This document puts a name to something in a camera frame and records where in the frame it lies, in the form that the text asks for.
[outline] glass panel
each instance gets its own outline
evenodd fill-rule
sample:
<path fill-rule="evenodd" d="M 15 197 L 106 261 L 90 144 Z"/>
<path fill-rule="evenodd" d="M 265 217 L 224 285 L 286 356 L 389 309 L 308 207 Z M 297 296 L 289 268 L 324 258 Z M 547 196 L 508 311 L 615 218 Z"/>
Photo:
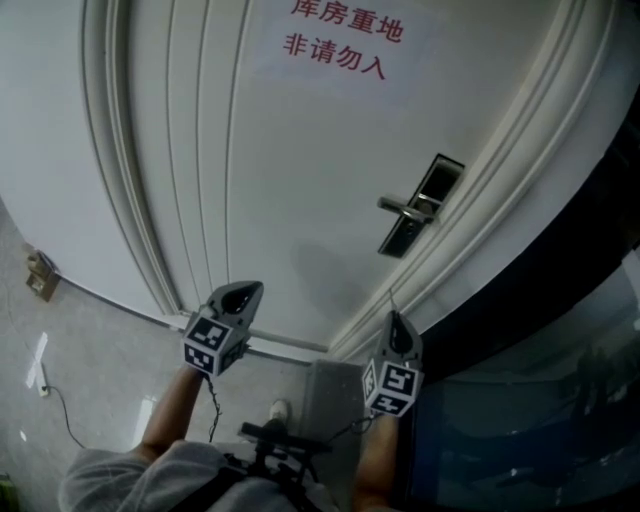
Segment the glass panel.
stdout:
<path fill-rule="evenodd" d="M 434 464 L 417 450 L 422 493 L 429 468 L 438 503 L 472 509 L 546 509 L 640 481 L 639 316 L 619 267 L 535 335 L 425 390 L 419 428 L 430 402 L 442 429 L 421 441 L 441 447 Z"/>

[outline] door lock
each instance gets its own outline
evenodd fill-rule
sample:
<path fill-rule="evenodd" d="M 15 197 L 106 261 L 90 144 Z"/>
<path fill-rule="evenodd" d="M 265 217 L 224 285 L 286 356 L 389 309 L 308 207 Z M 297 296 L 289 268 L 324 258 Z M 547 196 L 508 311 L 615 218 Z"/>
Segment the door lock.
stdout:
<path fill-rule="evenodd" d="M 402 258 L 422 230 L 435 220 L 463 170 L 462 164 L 438 155 L 408 203 L 390 196 L 378 199 L 379 208 L 400 216 L 378 252 Z"/>

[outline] door handle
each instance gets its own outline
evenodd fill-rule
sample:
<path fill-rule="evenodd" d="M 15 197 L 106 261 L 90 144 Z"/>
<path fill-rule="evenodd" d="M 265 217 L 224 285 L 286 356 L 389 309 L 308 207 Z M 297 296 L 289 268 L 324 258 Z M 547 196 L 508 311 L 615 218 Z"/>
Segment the door handle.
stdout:
<path fill-rule="evenodd" d="M 378 207 L 383 210 L 407 217 L 420 224 L 431 224 L 435 218 L 431 205 L 427 201 L 417 201 L 416 206 L 417 208 L 412 208 L 389 196 L 378 199 Z"/>

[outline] white door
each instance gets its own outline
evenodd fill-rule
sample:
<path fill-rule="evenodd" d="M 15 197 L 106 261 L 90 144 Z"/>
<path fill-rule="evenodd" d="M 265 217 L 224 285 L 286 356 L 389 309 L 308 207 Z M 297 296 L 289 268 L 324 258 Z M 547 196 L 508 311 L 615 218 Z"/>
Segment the white door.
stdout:
<path fill-rule="evenodd" d="M 346 6 L 346 19 L 323 20 L 327 4 Z M 474 163 L 559 5 L 135 1 L 135 144 L 183 306 L 196 309 L 228 280 L 258 279 L 265 296 L 257 330 L 328 347 L 402 264 L 377 252 L 397 219 L 378 198 L 408 200 L 438 153 Z M 357 9 L 375 12 L 372 34 L 349 27 Z M 388 31 L 395 19 L 400 35 Z M 333 60 L 314 60 L 328 24 Z M 296 35 L 307 40 L 304 51 L 292 47 Z M 394 37 L 412 42 L 403 49 Z M 362 73 L 382 41 L 387 60 Z M 336 63 L 357 44 L 361 62 Z M 294 58 L 307 60 L 297 66 Z"/>

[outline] gray shirt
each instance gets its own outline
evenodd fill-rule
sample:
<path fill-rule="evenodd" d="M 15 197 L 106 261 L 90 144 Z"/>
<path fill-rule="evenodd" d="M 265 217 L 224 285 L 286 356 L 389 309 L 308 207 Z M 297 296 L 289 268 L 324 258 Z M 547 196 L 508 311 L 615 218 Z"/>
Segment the gray shirt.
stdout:
<path fill-rule="evenodd" d="M 62 512 L 168 511 L 227 465 L 223 454 L 202 443 L 177 442 L 153 464 L 138 455 L 83 450 L 62 482 Z M 326 488 L 305 481 L 307 497 L 323 512 L 337 512 Z M 247 478 L 227 491 L 209 512 L 296 512 L 278 484 Z"/>

